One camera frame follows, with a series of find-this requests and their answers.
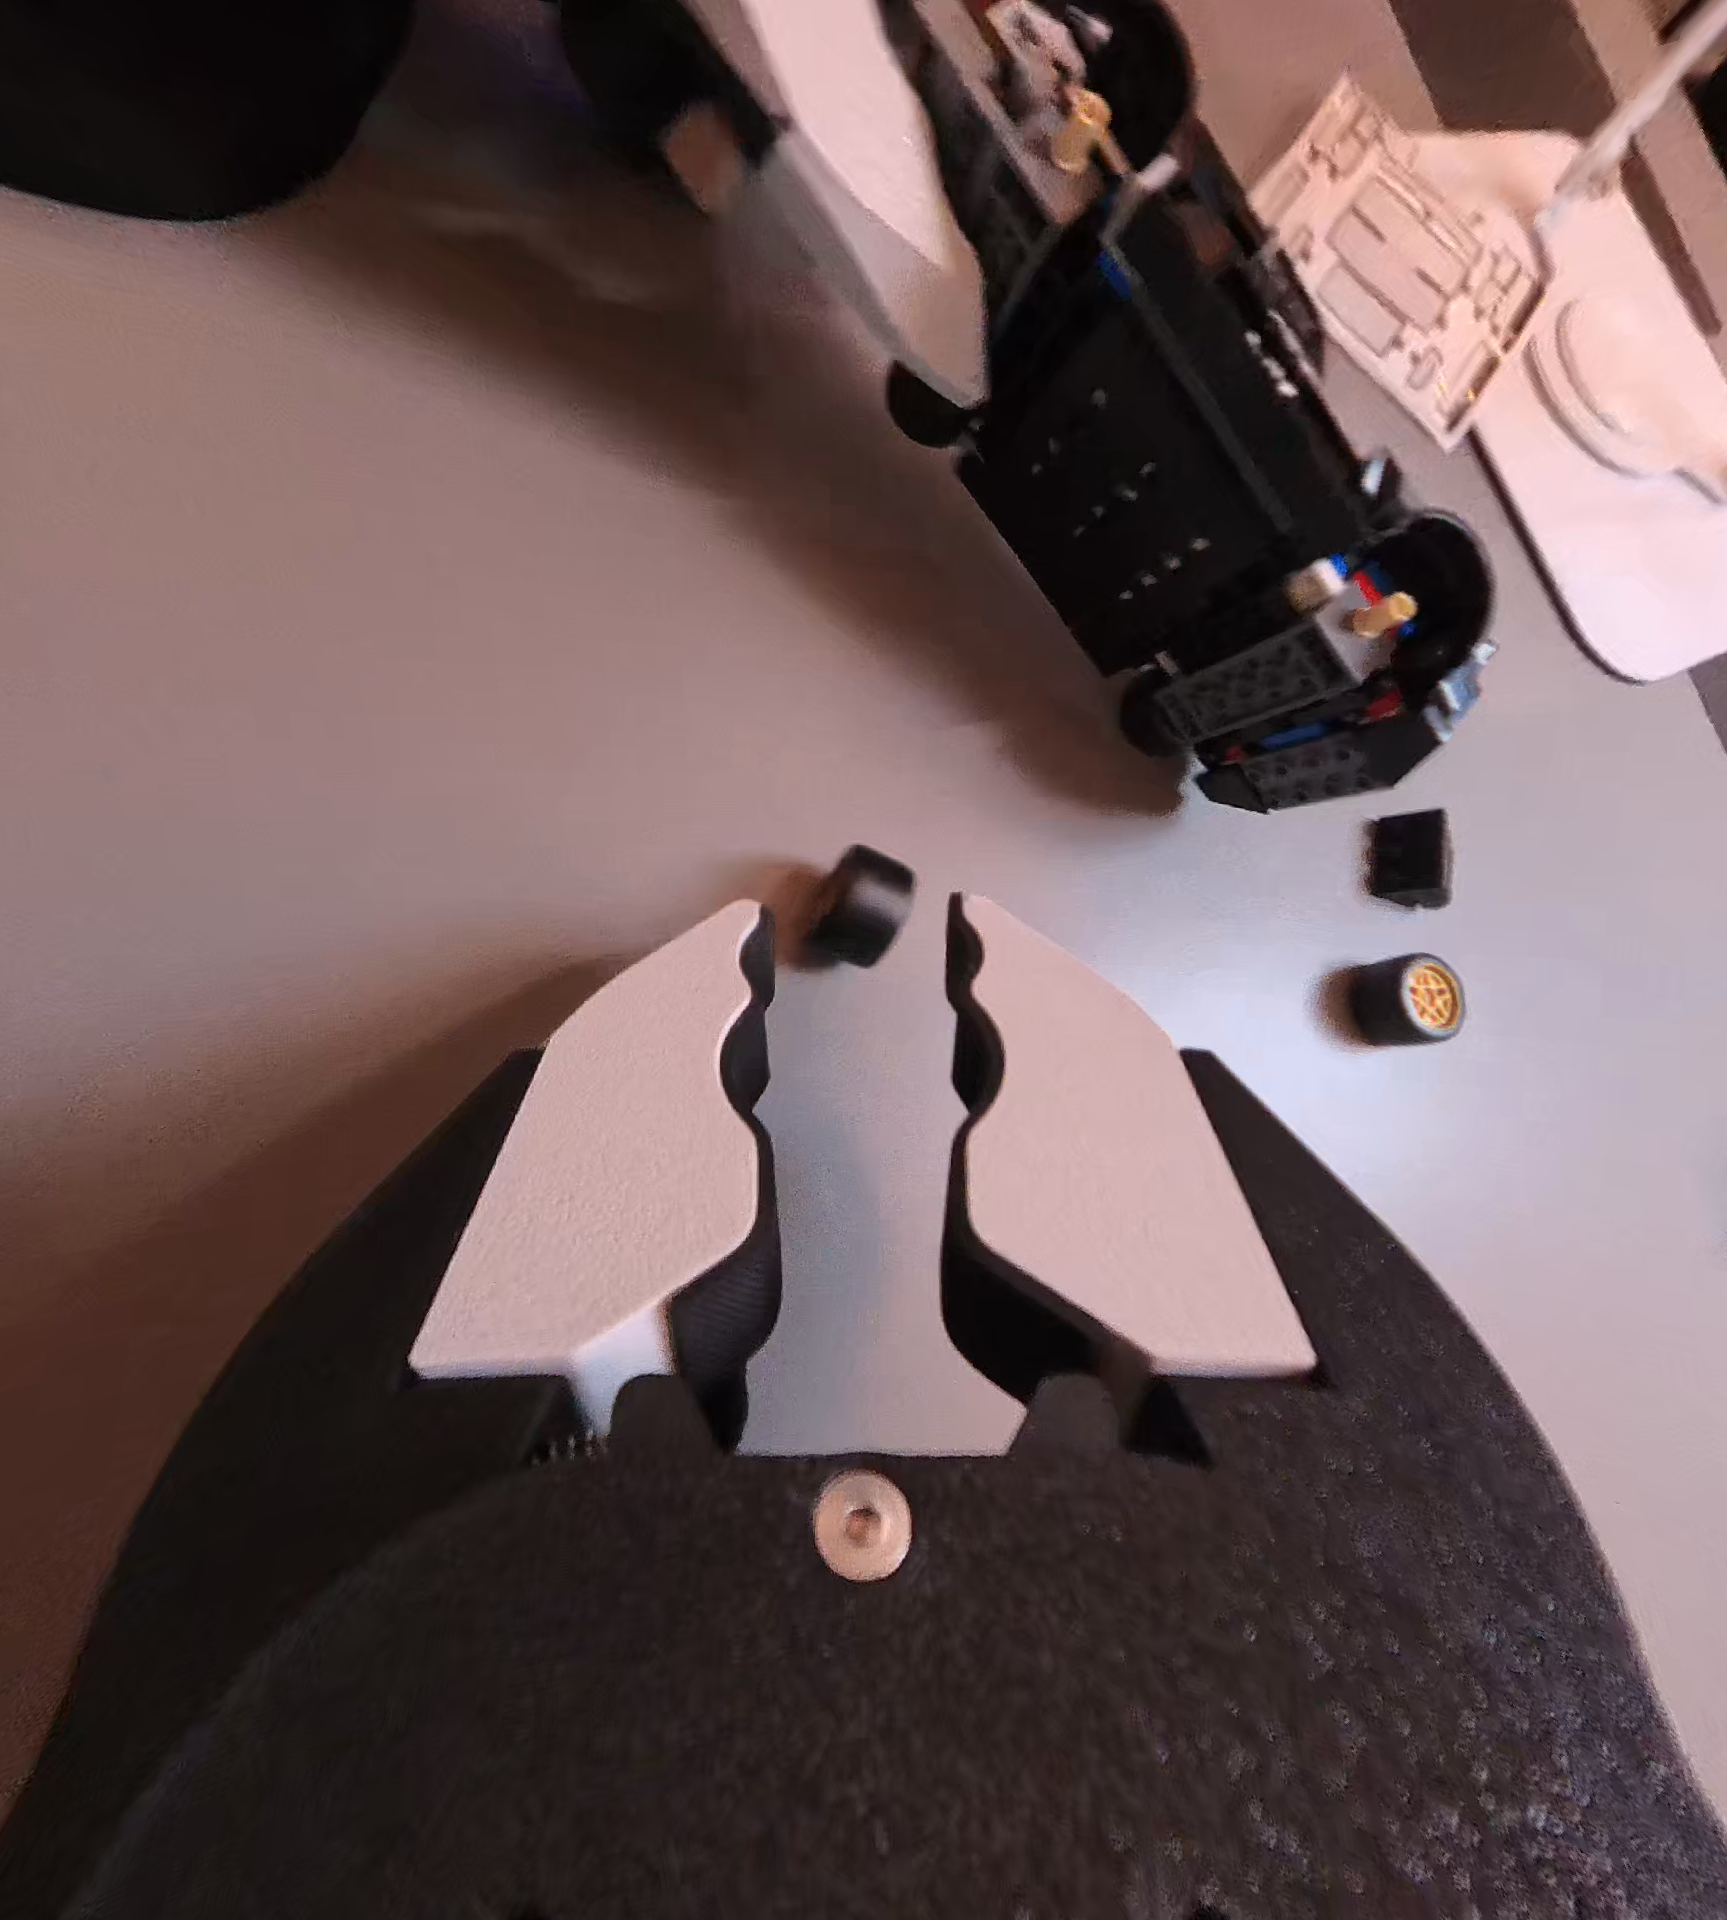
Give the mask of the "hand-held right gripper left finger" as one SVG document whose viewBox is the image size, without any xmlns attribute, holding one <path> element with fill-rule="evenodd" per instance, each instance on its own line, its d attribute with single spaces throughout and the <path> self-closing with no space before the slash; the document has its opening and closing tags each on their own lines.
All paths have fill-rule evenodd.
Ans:
<svg viewBox="0 0 1727 1920">
<path fill-rule="evenodd" d="M 563 1022 L 411 1346 L 419 1380 L 561 1380 L 605 1434 L 663 1375 L 737 1442 L 780 1316 L 774 994 L 774 917 L 735 901 Z"/>
</svg>

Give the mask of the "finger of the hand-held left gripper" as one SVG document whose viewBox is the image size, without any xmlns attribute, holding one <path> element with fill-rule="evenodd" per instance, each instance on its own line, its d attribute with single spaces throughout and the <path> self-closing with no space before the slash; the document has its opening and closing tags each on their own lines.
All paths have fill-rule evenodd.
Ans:
<svg viewBox="0 0 1727 1920">
<path fill-rule="evenodd" d="M 986 397 L 982 269 L 874 3 L 743 3 L 747 85 L 780 120 L 763 172 L 828 286 L 954 409 Z"/>
</svg>

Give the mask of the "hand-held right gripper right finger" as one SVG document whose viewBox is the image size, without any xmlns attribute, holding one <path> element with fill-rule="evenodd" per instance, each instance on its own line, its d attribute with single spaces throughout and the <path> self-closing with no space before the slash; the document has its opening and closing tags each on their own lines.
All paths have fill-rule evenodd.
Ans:
<svg viewBox="0 0 1727 1920">
<path fill-rule="evenodd" d="M 942 1316 L 1028 1407 L 1056 1379 L 1140 1412 L 1180 1380 L 1314 1384 L 1320 1361 L 1204 1096 L 1126 993 L 996 901 L 948 909 Z"/>
</svg>

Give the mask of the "black lego wheel gold hub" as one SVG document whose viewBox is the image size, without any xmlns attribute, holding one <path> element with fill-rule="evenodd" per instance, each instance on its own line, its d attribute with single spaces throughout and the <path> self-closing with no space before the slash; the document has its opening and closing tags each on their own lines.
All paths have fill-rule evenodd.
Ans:
<svg viewBox="0 0 1727 1920">
<path fill-rule="evenodd" d="M 872 970 L 900 941 L 918 892 L 914 869 L 852 842 L 808 897 L 800 955 L 818 969 Z"/>
<path fill-rule="evenodd" d="M 1356 1035 L 1372 1047 L 1446 1045 L 1468 1018 L 1468 991 L 1452 965 L 1428 953 L 1358 967 L 1346 1002 Z"/>
</svg>

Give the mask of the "black lego car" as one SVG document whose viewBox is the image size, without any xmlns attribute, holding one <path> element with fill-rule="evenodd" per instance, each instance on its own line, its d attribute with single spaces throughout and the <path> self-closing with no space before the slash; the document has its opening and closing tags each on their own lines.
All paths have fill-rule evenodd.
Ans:
<svg viewBox="0 0 1727 1920">
<path fill-rule="evenodd" d="M 1270 815 L 1388 792 L 1476 705 L 1496 582 L 1324 397 L 1308 297 L 1166 5 L 882 5 L 986 308 L 984 401 L 894 365 L 1144 757 Z"/>
</svg>

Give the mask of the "small black lego brick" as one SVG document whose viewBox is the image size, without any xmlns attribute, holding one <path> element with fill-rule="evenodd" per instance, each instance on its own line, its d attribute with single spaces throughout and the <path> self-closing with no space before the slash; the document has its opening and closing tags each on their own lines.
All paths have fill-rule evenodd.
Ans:
<svg viewBox="0 0 1727 1920">
<path fill-rule="evenodd" d="M 1388 815 L 1370 825 L 1366 891 L 1404 910 L 1452 905 L 1454 842 L 1444 809 Z"/>
</svg>

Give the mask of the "white sticker sheet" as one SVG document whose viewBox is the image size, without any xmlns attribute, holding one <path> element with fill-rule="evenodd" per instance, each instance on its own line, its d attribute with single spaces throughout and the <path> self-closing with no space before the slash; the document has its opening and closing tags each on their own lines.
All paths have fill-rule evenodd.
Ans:
<svg viewBox="0 0 1727 1920">
<path fill-rule="evenodd" d="M 1352 75 L 1258 179 L 1252 207 L 1326 336 L 1454 452 L 1548 297 L 1534 232 L 1500 202 L 1446 195 L 1420 141 Z"/>
</svg>

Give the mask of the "black dimpled wrist rest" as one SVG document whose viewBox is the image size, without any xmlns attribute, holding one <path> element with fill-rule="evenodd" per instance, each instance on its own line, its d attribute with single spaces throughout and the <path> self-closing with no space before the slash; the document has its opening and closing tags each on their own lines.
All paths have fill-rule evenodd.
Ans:
<svg viewBox="0 0 1727 1920">
<path fill-rule="evenodd" d="M 0 186 L 223 222 L 331 172 L 389 85 L 413 3 L 0 3 Z"/>
</svg>

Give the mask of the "white booklet stand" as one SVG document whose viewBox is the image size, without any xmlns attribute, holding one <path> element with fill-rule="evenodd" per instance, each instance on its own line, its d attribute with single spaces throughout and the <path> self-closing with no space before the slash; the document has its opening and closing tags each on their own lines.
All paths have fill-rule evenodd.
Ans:
<svg viewBox="0 0 1727 1920">
<path fill-rule="evenodd" d="M 1727 33 L 1694 5 L 1576 141 L 1422 137 L 1424 179 L 1526 242 L 1532 300 L 1474 434 L 1586 652 L 1630 683 L 1727 655 L 1727 372 L 1624 183 L 1640 134 Z"/>
</svg>

